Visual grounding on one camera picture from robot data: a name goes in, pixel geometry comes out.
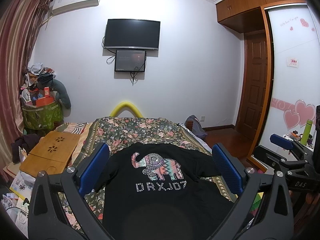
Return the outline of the black elephant print t-shirt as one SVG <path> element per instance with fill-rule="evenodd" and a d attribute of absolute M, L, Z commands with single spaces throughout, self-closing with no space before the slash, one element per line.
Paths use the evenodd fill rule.
<path fill-rule="evenodd" d="M 233 207 L 209 181 L 218 175 L 200 151 L 135 143 L 109 158 L 95 185 L 105 191 L 103 226 L 114 239 L 207 239 Z"/>

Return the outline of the green water bottle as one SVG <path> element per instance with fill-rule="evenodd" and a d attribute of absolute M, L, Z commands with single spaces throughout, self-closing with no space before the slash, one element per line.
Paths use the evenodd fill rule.
<path fill-rule="evenodd" d="M 307 141 L 308 141 L 308 138 L 309 138 L 309 134 L 310 134 L 310 131 L 311 131 L 311 128 L 312 128 L 312 120 L 308 119 L 306 121 L 306 125 L 305 125 L 305 128 L 304 128 L 304 132 L 302 134 L 302 137 L 301 137 L 301 140 L 300 140 L 300 143 L 302 145 L 306 145 L 307 144 Z"/>

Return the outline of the white sliding wardrobe door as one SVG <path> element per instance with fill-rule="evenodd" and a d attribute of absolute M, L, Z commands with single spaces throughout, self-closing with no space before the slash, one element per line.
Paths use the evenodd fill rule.
<path fill-rule="evenodd" d="M 286 155 L 272 134 L 302 134 L 319 105 L 319 24 L 307 5 L 269 7 L 273 42 L 273 88 L 260 144 Z"/>

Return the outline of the bamboo lap desk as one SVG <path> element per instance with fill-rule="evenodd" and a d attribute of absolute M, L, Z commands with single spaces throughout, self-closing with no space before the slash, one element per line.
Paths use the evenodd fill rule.
<path fill-rule="evenodd" d="M 51 131 L 39 141 L 20 165 L 20 171 L 37 177 L 40 171 L 60 174 L 74 152 L 79 134 Z"/>

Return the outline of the floral green bed quilt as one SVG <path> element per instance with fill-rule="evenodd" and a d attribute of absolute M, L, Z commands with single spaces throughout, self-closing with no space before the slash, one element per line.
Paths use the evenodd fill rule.
<path fill-rule="evenodd" d="M 99 142 L 109 145 L 111 154 L 116 153 L 131 144 L 140 142 L 143 144 L 173 144 L 189 150 L 198 150 L 204 154 L 212 155 L 210 147 L 200 138 L 196 137 L 184 124 L 177 124 L 164 118 L 117 118 L 104 117 L 92 122 L 90 128 L 86 128 L 80 134 L 80 139 L 74 150 L 71 162 L 68 166 L 78 166 L 88 157 Z M 232 194 L 222 176 L 202 178 L 214 183 L 220 194 L 227 200 L 235 202 L 236 194 Z M 64 193 L 59 193 L 63 209 L 73 229 L 82 231 L 79 223 L 67 202 Z M 89 193 L 85 197 L 93 213 L 102 222 L 104 209 L 104 188 L 98 193 Z"/>

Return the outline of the brown wooden door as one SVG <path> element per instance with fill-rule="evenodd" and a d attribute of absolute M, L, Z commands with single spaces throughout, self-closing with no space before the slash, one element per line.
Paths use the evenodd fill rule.
<path fill-rule="evenodd" d="M 264 31 L 245 34 L 244 80 L 236 130 L 253 140 L 262 114 L 267 81 L 267 42 Z"/>

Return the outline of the striped pillow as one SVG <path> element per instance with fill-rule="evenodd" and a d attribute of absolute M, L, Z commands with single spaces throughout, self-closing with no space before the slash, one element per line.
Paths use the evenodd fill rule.
<path fill-rule="evenodd" d="M 92 123 L 66 122 L 58 126 L 54 131 L 72 134 L 82 134 L 86 128 L 90 128 Z"/>

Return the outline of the green fabric storage bin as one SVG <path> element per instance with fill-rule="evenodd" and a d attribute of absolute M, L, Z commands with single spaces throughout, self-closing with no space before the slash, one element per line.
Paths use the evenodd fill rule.
<path fill-rule="evenodd" d="M 63 122 L 63 112 L 59 103 L 52 102 L 41 107 L 23 107 L 24 126 L 34 130 L 52 130 Z"/>

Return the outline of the orange red box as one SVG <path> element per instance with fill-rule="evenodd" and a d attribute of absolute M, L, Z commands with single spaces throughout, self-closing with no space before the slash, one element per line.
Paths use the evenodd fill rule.
<path fill-rule="evenodd" d="M 36 107 L 42 107 L 54 102 L 54 98 L 50 96 L 50 88 L 44 88 L 44 96 L 36 100 Z"/>

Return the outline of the wooden overhead cabinet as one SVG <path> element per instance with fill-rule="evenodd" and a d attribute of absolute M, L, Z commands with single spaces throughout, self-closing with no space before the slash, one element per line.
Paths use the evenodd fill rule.
<path fill-rule="evenodd" d="M 295 0 L 223 0 L 216 5 L 217 22 L 238 33 L 265 28 L 262 7 L 271 3 L 292 3 Z"/>

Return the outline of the pink striped curtain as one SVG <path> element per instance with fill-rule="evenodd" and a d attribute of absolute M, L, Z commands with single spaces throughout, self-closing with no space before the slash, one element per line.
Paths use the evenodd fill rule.
<path fill-rule="evenodd" d="M 1 167 L 22 135 L 20 88 L 50 0 L 13 0 L 1 17 Z"/>

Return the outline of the yellow foam bed rail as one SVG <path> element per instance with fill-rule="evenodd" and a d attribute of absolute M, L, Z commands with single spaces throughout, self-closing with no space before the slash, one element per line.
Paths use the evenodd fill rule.
<path fill-rule="evenodd" d="M 143 117 L 143 115 L 139 111 L 139 109 L 134 104 L 132 104 L 131 102 L 128 102 L 128 101 L 123 101 L 123 102 L 120 102 L 119 104 L 117 104 L 116 107 L 113 109 L 113 111 L 110 113 L 110 116 L 116 117 L 123 110 L 127 110 L 127 111 L 131 112 L 132 115 L 135 116 L 136 118 Z"/>

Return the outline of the small black wall monitor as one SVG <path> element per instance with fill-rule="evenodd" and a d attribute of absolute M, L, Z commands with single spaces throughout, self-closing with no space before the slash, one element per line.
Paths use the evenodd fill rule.
<path fill-rule="evenodd" d="M 117 50 L 114 64 L 115 72 L 145 72 L 145 50 Z"/>

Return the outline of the large black wall television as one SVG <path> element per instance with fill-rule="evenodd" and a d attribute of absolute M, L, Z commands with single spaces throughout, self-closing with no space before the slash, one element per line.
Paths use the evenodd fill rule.
<path fill-rule="evenodd" d="M 108 19 L 103 46 L 106 49 L 158 50 L 160 28 L 159 21 Z"/>

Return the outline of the white wall air conditioner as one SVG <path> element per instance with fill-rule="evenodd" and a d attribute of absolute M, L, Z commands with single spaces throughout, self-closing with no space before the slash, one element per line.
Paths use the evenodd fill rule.
<path fill-rule="evenodd" d="M 79 9 L 96 7 L 100 0 L 53 0 L 51 15 L 56 16 Z"/>

